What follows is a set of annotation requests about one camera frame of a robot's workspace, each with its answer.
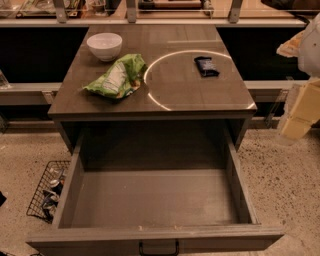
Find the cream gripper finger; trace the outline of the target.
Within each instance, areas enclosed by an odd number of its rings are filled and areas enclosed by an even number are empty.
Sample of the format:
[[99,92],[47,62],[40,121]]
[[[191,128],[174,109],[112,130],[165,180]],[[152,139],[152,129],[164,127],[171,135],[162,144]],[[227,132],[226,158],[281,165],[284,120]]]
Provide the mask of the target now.
[[303,34],[304,32],[301,31],[294,35],[291,39],[281,44],[277,48],[276,53],[287,58],[297,57],[299,55],[299,48]]
[[301,139],[320,120],[320,79],[294,84],[279,122],[279,135],[286,140]]

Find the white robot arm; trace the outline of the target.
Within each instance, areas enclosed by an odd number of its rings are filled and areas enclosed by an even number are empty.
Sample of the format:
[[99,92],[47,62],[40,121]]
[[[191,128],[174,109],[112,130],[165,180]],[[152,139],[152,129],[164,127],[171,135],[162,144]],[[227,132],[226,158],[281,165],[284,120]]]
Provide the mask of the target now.
[[320,13],[302,32],[281,44],[277,53],[297,57],[298,69],[310,76],[305,84],[294,84],[289,90],[278,124],[278,137],[292,144],[320,120]]

